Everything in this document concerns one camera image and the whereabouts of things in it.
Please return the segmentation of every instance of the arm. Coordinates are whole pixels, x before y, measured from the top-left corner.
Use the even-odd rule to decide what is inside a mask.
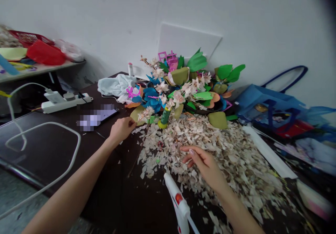
[[[181,147],[189,152],[183,159],[188,168],[197,165],[204,180],[215,191],[235,233],[264,233],[237,195],[226,182],[213,156],[196,146]]]
[[[67,233],[82,212],[108,157],[136,123],[118,119],[102,146],[46,202],[23,233]]]

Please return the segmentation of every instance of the bag handle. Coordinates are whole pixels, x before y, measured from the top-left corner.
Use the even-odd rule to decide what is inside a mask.
[[[280,91],[281,93],[285,93],[286,90],[288,90],[289,88],[291,88],[293,85],[295,85],[297,82],[300,81],[300,79],[307,73],[308,71],[308,67],[304,66],[304,65],[299,65],[299,66],[295,66],[293,68],[290,68],[288,70],[285,70],[284,72],[278,74],[277,76],[275,76],[274,78],[272,78],[270,81],[268,81],[267,83],[263,84],[261,87],[266,88],[266,85],[268,85],[269,83],[273,82],[274,80],[276,80],[278,77],[281,77],[283,74],[286,74],[287,72],[290,72],[292,70],[298,69],[298,68],[303,68],[303,71],[301,72],[301,74],[290,84],[288,85],[285,89],[283,89],[282,91]]]
[[[277,128],[275,128],[273,126],[273,107],[275,106],[275,104],[277,103],[274,100],[268,99],[264,102],[265,104],[268,104],[268,111],[267,111],[267,115],[268,115],[268,126],[271,128],[272,131],[276,132],[276,133],[285,133],[287,132],[295,123],[296,120],[296,116],[301,112],[298,109],[295,108],[290,108],[285,110],[285,112],[290,112],[292,115],[290,117],[289,122],[286,124],[287,126],[285,127],[284,130],[280,131]]]

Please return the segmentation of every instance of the hand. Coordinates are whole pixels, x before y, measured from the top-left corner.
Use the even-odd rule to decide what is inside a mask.
[[[223,192],[223,190],[229,187],[217,162],[211,154],[196,146],[184,146],[180,149],[184,152],[189,152],[182,162],[187,163],[191,160],[187,165],[188,168],[196,164],[204,180],[216,193]]]
[[[130,135],[136,126],[137,123],[131,117],[118,119],[111,128],[109,138],[122,142]]]

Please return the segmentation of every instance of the red basket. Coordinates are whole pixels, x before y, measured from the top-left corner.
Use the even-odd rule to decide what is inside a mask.
[[[29,46],[31,46],[37,40],[42,40],[43,42],[45,42],[48,45],[55,45],[55,43],[53,41],[51,41],[48,38],[46,38],[42,35],[39,35],[39,34],[27,33],[27,32],[16,31],[16,30],[9,30],[9,32],[16,39],[18,39],[19,42],[22,43],[22,45],[25,48],[28,48]]]

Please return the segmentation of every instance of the blue tote bag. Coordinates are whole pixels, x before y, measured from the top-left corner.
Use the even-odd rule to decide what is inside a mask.
[[[266,85],[294,69],[302,68],[302,73],[285,89],[276,92],[266,88]],[[306,66],[300,65],[286,70],[262,86],[251,84],[236,101],[239,102],[238,116],[244,116],[248,111],[254,108],[256,104],[263,104],[268,107],[268,112],[262,114],[258,121],[268,125],[269,128],[281,127],[285,124],[288,126],[284,131],[287,131],[300,116],[300,112],[305,110],[305,104],[297,100],[295,97],[286,95],[285,92],[294,84],[296,84],[308,71]]]

